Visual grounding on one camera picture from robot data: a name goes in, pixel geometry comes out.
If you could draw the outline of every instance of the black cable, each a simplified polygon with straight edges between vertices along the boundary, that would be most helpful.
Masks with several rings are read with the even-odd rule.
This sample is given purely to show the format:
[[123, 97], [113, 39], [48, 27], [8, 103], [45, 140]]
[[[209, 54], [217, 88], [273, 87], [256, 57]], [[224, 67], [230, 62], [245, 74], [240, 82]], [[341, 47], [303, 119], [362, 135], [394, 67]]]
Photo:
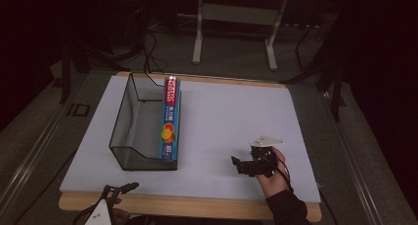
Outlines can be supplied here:
[[286, 166], [286, 164], [282, 161], [282, 160], [280, 160], [280, 159], [277, 159], [277, 161], [279, 162], [279, 163], [282, 163], [283, 164], [283, 166], [285, 166], [285, 171], [286, 171], [286, 173], [288, 174], [288, 177], [286, 177], [286, 175], [279, 169], [279, 167], [277, 167], [277, 165], [273, 165], [268, 159], [266, 159], [264, 156], [262, 156], [262, 155], [258, 155], [260, 158], [262, 158], [264, 161], [266, 161], [267, 162], [267, 164], [268, 165], [270, 165], [270, 167], [273, 167], [279, 174], [280, 174], [280, 176], [282, 176], [282, 178], [286, 181], [286, 184], [288, 185], [288, 187], [289, 187], [289, 191], [290, 192], [293, 192], [293, 188], [292, 188], [292, 186], [291, 186], [291, 184], [290, 184], [290, 172], [289, 172], [289, 170], [288, 170], [288, 168], [287, 168], [287, 166]]
[[[336, 14], [337, 14], [336, 17], [338, 17], [341, 14], [342, 10], [343, 10], [343, 7], [338, 7], [338, 5], [335, 4], [335, 2], [330, 1], [326, 5], [320, 6], [319, 8], [317, 8], [317, 10], [314, 11], [313, 13], [314, 14], [321, 14], [321, 13], [324, 13], [324, 12], [329, 13], [329, 11], [332, 11], [332, 13], [335, 13], [335, 11], [337, 11], [336, 12]], [[298, 61], [300, 69], [303, 70], [303, 71], [310, 69], [312, 67], [312, 63], [310, 62], [307, 66], [303, 66], [302, 61], [301, 61], [301, 56], [299, 54], [299, 46], [301, 45], [302, 41], [304, 41], [304, 39], [307, 37], [308, 33], [311, 31], [311, 29], [314, 26], [315, 26], [315, 24], [313, 22], [311, 22], [310, 26], [305, 31], [305, 33], [301, 36], [301, 38], [299, 39], [299, 41], [298, 41], [298, 43], [296, 44], [296, 47], [295, 47], [296, 59]], [[322, 39], [318, 39], [318, 34], [316, 34], [315, 41], [321, 42], [325, 38], [326, 37], [323, 37]]]
[[[169, 67], [169, 63], [166, 62], [164, 59], [161, 59], [161, 58], [158, 58], [158, 57], [156, 57], [156, 56], [154, 56], [152, 54], [149, 54], [148, 53], [149, 50], [146, 47], [144, 47], [142, 50], [143, 50], [144, 55], [146, 56], [146, 58], [151, 59], [153, 61], [154, 65], [157, 67], [157, 71], [159, 71], [162, 74], [164, 74], [164, 70]], [[141, 55], [142, 55], [142, 53], [139, 53], [138, 52], [135, 56], [132, 56], [131, 59], [126, 60], [125, 62], [120, 63], [120, 65], [123, 66], [123, 65], [125, 65], [127, 63], [130, 63], [130, 62], [138, 59], [138, 57], [141, 56]], [[159, 64], [157, 63], [157, 61], [163, 62], [164, 63], [164, 67], [160, 67]], [[152, 70], [151, 67], [148, 68], [148, 69], [149, 69], [150, 72], [154, 72], [154, 70]]]
[[326, 201], [325, 196], [323, 196], [322, 192], [320, 190], [319, 191], [319, 196], [322, 198], [323, 202], [325, 203], [326, 208], [328, 209], [329, 213], [331, 214], [332, 220], [334, 220], [334, 224], [338, 225], [337, 219], [334, 215], [334, 212], [332, 211], [331, 207], [328, 204], [328, 201]]
[[43, 191], [36, 197], [36, 199], [21, 213], [19, 218], [14, 223], [15, 225], [19, 224], [19, 222], [22, 220], [22, 218], [25, 217], [25, 215], [28, 213], [29, 210], [34, 207], [34, 205], [39, 201], [39, 199], [46, 193], [46, 191], [49, 189], [49, 187], [52, 185], [52, 183], [56, 180], [56, 178], [59, 176], [61, 171], [65, 168], [65, 166], [70, 162], [70, 160], [75, 156], [77, 150], [75, 150], [70, 157], [65, 160], [64, 164], [59, 168], [58, 172], [53, 176], [53, 178], [49, 181], [49, 183], [46, 185], [46, 187], [43, 189]]
[[145, 75], [147, 75], [147, 77], [148, 77], [151, 81], [153, 81], [153, 83], [154, 83], [155, 85], [160, 86], [160, 87], [164, 87], [163, 85], [159, 85], [159, 84], [157, 84], [157, 83], [154, 81], [154, 79], [153, 79], [153, 78], [151, 78], [151, 76], [150, 76], [147, 72], [145, 72]]
[[[155, 57], [155, 56], [152, 55], [152, 53], [154, 52], [154, 50], [155, 50], [155, 48], [157, 46], [157, 38], [153, 34], [151, 34], [150, 32], [147, 32], [147, 35], [149, 35], [149, 36], [151, 36], [151, 38], [153, 38], [154, 44], [151, 47], [151, 50], [148, 50], [148, 48], [146, 46], [144, 46], [144, 48], [143, 48], [144, 55], [145, 55], [145, 63], [144, 63], [144, 67], [143, 67], [144, 73], [147, 72], [147, 71], [149, 73], [152, 73], [153, 72], [151, 70], [151, 65], [150, 65], [150, 59], [151, 59], [153, 61], [153, 63], [155, 64], [155, 66], [157, 67], [158, 71], [164, 74], [163, 70], [166, 69], [169, 66], [169, 64], [165, 60], [162, 60], [162, 59], [157, 58], [157, 57]], [[163, 61], [166, 64], [166, 66], [163, 67], [163, 68], [161, 68], [157, 64], [156, 60]]]
[[[133, 3], [136, 9], [135, 11], [132, 12], [132, 14], [129, 15], [128, 20], [133, 20], [133, 22], [136, 24], [135, 33], [138, 37], [141, 37], [143, 35], [142, 32], [144, 32], [141, 25], [145, 24], [145, 21], [146, 21], [146, 15], [147, 15], [146, 12], [148, 8], [149, 0], [133, 0]], [[131, 22], [128, 22], [126, 31], [128, 31], [130, 28], [131, 28]], [[119, 55], [106, 54], [106, 56], [116, 62], [124, 61], [129, 58], [135, 59], [140, 54], [142, 50], [141, 48], [142, 45], [143, 43], [141, 43], [141, 40], [136, 39], [135, 41], [133, 41], [132, 48], [128, 52], [122, 53]]]

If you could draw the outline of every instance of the gray floor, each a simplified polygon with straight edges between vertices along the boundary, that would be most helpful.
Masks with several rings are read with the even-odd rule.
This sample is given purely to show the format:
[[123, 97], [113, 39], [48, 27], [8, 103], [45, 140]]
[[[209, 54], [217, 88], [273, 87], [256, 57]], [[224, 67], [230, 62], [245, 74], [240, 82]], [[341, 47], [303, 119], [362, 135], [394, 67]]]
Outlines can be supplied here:
[[[194, 24], [182, 26], [174, 34], [156, 26], [151, 32], [157, 44], [153, 52], [159, 68], [167, 73], [216, 76], [277, 82], [301, 72], [294, 49], [303, 31], [284, 27], [275, 42], [275, 55], [279, 70], [268, 69], [263, 39], [259, 35], [237, 34], [205, 30], [202, 57], [199, 65], [191, 63], [194, 45]], [[301, 46], [305, 64], [314, 56], [320, 42], [314, 30]], [[147, 36], [151, 49], [153, 39]], [[142, 71], [144, 56], [123, 63], [133, 71]], [[57, 63], [51, 68], [59, 75]], [[60, 89], [46, 88], [0, 135], [1, 191], [5, 191], [15, 171], [29, 152], [39, 145], [45, 150], [37, 152], [40, 160], [29, 171], [24, 187], [14, 187], [7, 216], [1, 224], [15, 224], [33, 201], [20, 224], [69, 224], [77, 212], [62, 211], [58, 207], [59, 186], [68, 164], [62, 165], [77, 150], [110, 75], [114, 71], [96, 65], [90, 74], [73, 70], [72, 95], [59, 105]], [[359, 110], [350, 87], [344, 84], [340, 107], [341, 122], [331, 117], [329, 98], [319, 93], [313, 76], [294, 86], [288, 86], [295, 102], [301, 130], [306, 140], [313, 171], [320, 189], [334, 212], [339, 224], [417, 224], [397, 183], [395, 182], [376, 138]], [[67, 115], [71, 104], [90, 105], [87, 116]], [[334, 224], [327, 207], [320, 205], [323, 217], [317, 224]]]

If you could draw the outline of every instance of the cable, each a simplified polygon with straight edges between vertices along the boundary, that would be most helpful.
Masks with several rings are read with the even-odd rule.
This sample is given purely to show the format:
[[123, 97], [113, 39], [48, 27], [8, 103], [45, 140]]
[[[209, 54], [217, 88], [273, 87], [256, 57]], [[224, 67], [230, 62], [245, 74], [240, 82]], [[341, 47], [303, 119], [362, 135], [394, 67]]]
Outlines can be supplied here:
[[[155, 56], [152, 55], [152, 53], [154, 52], [154, 50], [155, 50], [155, 48], [157, 46], [157, 38], [153, 34], [151, 34], [149, 32], [147, 32], [147, 35], [149, 35], [149, 36], [151, 36], [151, 38], [153, 38], [154, 44], [151, 47], [151, 50], [148, 50], [148, 48], [146, 46], [143, 47], [143, 51], [144, 51], [144, 55], [145, 55], [145, 63], [144, 63], [144, 66], [143, 66], [144, 73], [147, 72], [147, 71], [148, 71], [148, 73], [152, 73], [153, 72], [151, 70], [151, 65], [150, 65], [150, 59], [151, 59], [153, 61], [154, 65], [157, 67], [158, 71], [164, 74], [163, 70], [166, 69], [169, 66], [169, 64], [165, 60], [160, 59], [160, 58], [157, 58], [157, 57], [155, 57]], [[156, 60], [163, 61], [166, 65], [163, 68], [161, 68], [157, 64], [157, 61]]]
[[137, 58], [137, 56], [140, 54], [142, 50], [141, 46], [143, 45], [143, 43], [140, 37], [142, 36], [143, 32], [145, 32], [146, 30], [145, 25], [144, 25], [144, 29], [142, 25], [145, 24], [145, 19], [147, 15], [146, 12], [147, 12], [149, 0], [132, 0], [132, 1], [133, 1], [133, 5], [135, 6], [135, 10], [130, 12], [130, 14], [128, 14], [129, 16], [127, 18], [128, 20], [127, 27], [125, 29], [125, 34], [122, 38], [123, 41], [126, 41], [127, 33], [129, 32], [129, 30], [132, 29], [132, 26], [133, 26], [134, 34], [136, 35], [136, 37], [134, 38], [133, 42], [130, 43], [131, 45], [130, 50], [126, 53], [122, 53], [118, 55], [103, 53], [103, 55], [105, 55], [107, 58], [116, 62], [124, 61], [129, 58], [135, 59]]
[[288, 174], [288, 177], [286, 177], [286, 175], [279, 169], [279, 167], [277, 167], [277, 165], [273, 165], [268, 159], [266, 159], [264, 156], [262, 156], [262, 155], [258, 155], [260, 158], [262, 158], [264, 161], [266, 161], [267, 162], [267, 164], [268, 165], [270, 165], [270, 167], [273, 167], [279, 174], [280, 174], [280, 176], [282, 176], [282, 178], [286, 181], [286, 184], [288, 185], [288, 187], [289, 187], [289, 191], [291, 192], [291, 193], [293, 193], [293, 188], [292, 188], [292, 186], [291, 186], [291, 184], [290, 184], [290, 173], [289, 173], [289, 170], [288, 170], [288, 168], [287, 168], [287, 166], [286, 166], [286, 164], [282, 161], [282, 160], [280, 160], [280, 159], [277, 159], [277, 161], [279, 162], [279, 163], [282, 163], [283, 164], [283, 166], [285, 166], [285, 171], [286, 171], [286, 173]]
[[153, 81], [153, 83], [154, 83], [155, 85], [160, 86], [160, 87], [164, 87], [163, 85], [159, 85], [159, 84], [157, 84], [157, 83], [154, 81], [154, 79], [153, 79], [153, 78], [151, 78], [151, 76], [150, 76], [147, 72], [144, 72], [144, 73], [145, 73], [145, 75], [147, 75], [147, 77], [148, 77], [151, 81]]
[[65, 166], [70, 162], [70, 160], [76, 155], [77, 150], [75, 150], [70, 157], [65, 160], [64, 164], [59, 168], [58, 172], [53, 176], [53, 178], [49, 181], [49, 183], [46, 185], [46, 187], [43, 189], [43, 191], [36, 197], [36, 199], [21, 213], [21, 215], [18, 217], [15, 225], [19, 224], [19, 222], [22, 220], [22, 218], [25, 217], [25, 215], [28, 213], [29, 210], [34, 207], [34, 205], [37, 203], [37, 201], [46, 193], [46, 191], [49, 189], [49, 187], [52, 185], [52, 183], [56, 180], [58, 175], [61, 173], [61, 171], [65, 168]]
[[[313, 14], [324, 14], [324, 13], [331, 13], [331, 14], [336, 14], [336, 17], [338, 17], [341, 12], [343, 10], [343, 7], [338, 7], [337, 4], [335, 4], [335, 2], [327, 2], [325, 5], [320, 6], [316, 9], [316, 11], [313, 12]], [[315, 23], [314, 22], [310, 22], [310, 26], [308, 27], [308, 29], [305, 31], [305, 33], [301, 36], [301, 38], [299, 39], [298, 43], [296, 44], [295, 47], [295, 54], [296, 54], [296, 59], [298, 61], [299, 67], [301, 70], [308, 70], [312, 67], [312, 63], [310, 62], [307, 66], [303, 66], [302, 61], [301, 61], [301, 55], [299, 54], [299, 47], [302, 43], [302, 41], [304, 41], [304, 39], [307, 37], [308, 33], [312, 30], [313, 27], [315, 27]], [[320, 24], [320, 29], [324, 29], [324, 23], [322, 22]], [[321, 42], [324, 41], [326, 39], [326, 37], [321, 37], [319, 38], [319, 32], [316, 33], [316, 37], [315, 37], [315, 41], [316, 42]]]
[[334, 224], [338, 225], [337, 219], [334, 215], [334, 212], [332, 212], [331, 207], [328, 204], [328, 201], [326, 201], [325, 196], [323, 196], [322, 192], [320, 190], [319, 191], [319, 196], [322, 198], [323, 202], [325, 203], [326, 208], [328, 209], [329, 213], [331, 214], [332, 220], [334, 220]]

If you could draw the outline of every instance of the white surface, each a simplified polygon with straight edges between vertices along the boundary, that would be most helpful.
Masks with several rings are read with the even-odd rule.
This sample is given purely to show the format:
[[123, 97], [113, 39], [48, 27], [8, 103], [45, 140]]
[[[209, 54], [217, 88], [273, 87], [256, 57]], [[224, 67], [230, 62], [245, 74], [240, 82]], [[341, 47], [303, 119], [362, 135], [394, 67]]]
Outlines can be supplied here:
[[258, 181], [239, 175], [231, 162], [231, 156], [250, 160], [249, 142], [263, 134], [286, 142], [277, 148], [286, 156], [296, 196], [320, 202], [287, 89], [182, 81], [178, 170], [124, 172], [108, 143], [126, 82], [127, 77], [110, 79], [61, 191], [137, 182], [130, 193], [263, 200]]

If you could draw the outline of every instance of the dark background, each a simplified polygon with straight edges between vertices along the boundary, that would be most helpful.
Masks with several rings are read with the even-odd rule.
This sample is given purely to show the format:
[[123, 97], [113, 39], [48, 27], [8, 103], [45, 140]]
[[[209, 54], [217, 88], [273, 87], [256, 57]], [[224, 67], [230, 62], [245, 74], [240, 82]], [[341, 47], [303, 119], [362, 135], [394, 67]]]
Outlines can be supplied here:
[[[195, 13], [197, 2], [153, 1], [150, 8], [168, 24], [175, 23], [175, 10]], [[348, 0], [328, 40], [345, 53], [344, 79], [416, 215], [417, 1]], [[70, 6], [68, 0], [0, 0], [0, 130], [53, 81], [48, 67], [61, 58], [61, 18]]]

